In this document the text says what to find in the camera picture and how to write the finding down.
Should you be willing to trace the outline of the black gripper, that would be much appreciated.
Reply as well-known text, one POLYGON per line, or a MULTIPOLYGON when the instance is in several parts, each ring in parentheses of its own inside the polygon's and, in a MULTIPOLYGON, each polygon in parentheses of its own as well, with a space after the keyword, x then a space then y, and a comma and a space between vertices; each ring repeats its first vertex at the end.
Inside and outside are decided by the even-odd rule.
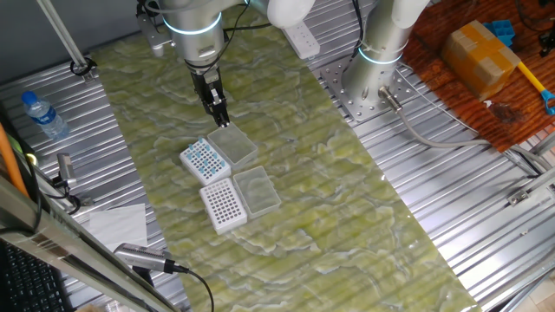
POLYGON ((192 72, 196 94, 201 99, 206 112, 214 118, 218 127, 230 123, 225 97, 222 97, 222 81, 219 68, 210 69, 206 74, 192 72))

